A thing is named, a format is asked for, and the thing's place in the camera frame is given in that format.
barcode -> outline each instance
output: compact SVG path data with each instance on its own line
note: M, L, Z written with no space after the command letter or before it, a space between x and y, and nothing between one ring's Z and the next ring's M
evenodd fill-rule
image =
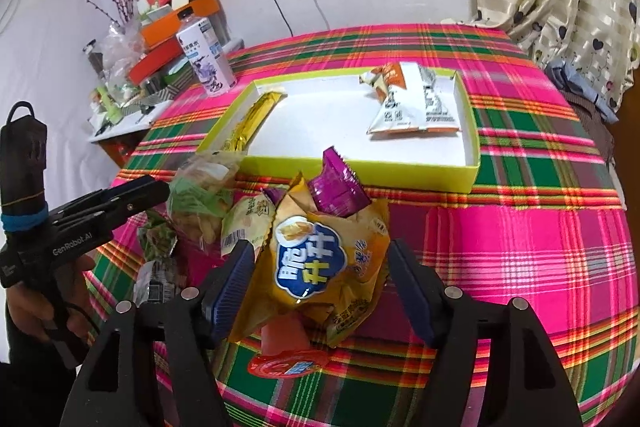
M444 115L428 116L425 121L433 122L433 123L454 123L452 116L444 116Z
M175 297L175 284L165 283L162 285L162 302L169 302Z
M149 284L149 302L160 302L160 294L162 292L162 284L161 283L150 283Z
M236 244L241 239L244 239L244 229L236 230L235 232L231 232L222 240L222 248L228 248L231 245Z

green snack bag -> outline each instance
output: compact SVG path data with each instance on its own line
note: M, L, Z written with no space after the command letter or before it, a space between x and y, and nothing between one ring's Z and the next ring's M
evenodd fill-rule
M169 218L202 250L220 237L222 219L233 204L236 172L243 157L243 153L230 151L196 153L169 184Z
M138 241L145 261L170 257L178 242L178 236L169 222L159 212L146 211L146 223L138 228Z

white snack packet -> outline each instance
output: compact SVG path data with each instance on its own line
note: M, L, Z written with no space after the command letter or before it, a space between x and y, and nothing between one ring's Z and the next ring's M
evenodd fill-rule
M367 71L361 84L376 90L382 102L367 134L392 132L455 132L460 122L437 94L437 75L416 62L392 62Z

plaid tablecloth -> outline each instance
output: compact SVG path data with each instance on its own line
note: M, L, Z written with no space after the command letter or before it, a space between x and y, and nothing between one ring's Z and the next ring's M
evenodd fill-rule
M170 179L251 80L274 74L414 60L460 70L481 141L471 194L367 188L390 201L392 237L422 263L479 299L526 298L540 316L571 380L586 425L595 425L629 377L638 292L631 241L607 169L574 112L541 71L498 30L454 25L364 26L320 32L232 56L234 90L183 93L133 153L115 184L152 174ZM241 193L281 180L238 181ZM105 318L130 297L141 266L141 217L100 248L89 276ZM219 260L189 254L195 282ZM392 283L370 318L332 351L321 373L262 380L246 372L259 338L218 350L214 370L234 422L243 426L402 426L428 380L434 351L411 330ZM159 349L158 378L166 364ZM486 381L481 344L463 424L475 425Z

gold wrapper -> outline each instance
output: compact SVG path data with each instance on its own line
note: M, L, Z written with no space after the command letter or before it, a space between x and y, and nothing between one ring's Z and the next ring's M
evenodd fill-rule
M284 93L271 91L258 98L257 102L251 106L247 114L242 118L242 121L236 125L233 133L222 146L222 150L243 151L251 137L258 130L258 127L260 127L260 124L269 116L271 109L283 96Z

